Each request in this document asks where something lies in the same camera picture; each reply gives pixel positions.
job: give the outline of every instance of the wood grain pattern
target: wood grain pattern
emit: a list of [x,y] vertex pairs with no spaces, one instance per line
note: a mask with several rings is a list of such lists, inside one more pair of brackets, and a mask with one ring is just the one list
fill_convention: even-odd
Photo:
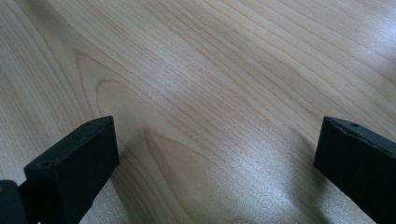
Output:
[[113,115],[83,223],[372,223],[312,164],[324,115],[396,139],[387,0],[0,2],[0,177]]

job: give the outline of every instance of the black object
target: black object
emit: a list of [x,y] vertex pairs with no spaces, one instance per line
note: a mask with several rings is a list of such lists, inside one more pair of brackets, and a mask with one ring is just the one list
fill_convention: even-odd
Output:
[[325,117],[314,165],[377,223],[396,223],[396,144]]
[[112,117],[91,120],[30,162],[26,181],[0,181],[0,223],[79,223],[120,164]]

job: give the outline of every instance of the light brown wood surface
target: light brown wood surface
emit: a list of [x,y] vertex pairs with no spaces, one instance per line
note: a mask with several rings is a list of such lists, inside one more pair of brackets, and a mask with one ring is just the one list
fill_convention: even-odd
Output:
[[82,223],[372,223],[313,167],[324,115],[396,140],[389,0],[2,0],[0,178],[113,115]]

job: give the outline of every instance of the wooden table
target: wooden table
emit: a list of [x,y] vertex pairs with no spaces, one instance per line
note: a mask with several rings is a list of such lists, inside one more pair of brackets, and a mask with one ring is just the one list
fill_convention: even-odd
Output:
[[396,139],[389,0],[4,0],[0,177],[113,115],[82,223],[372,223],[313,167],[324,115]]

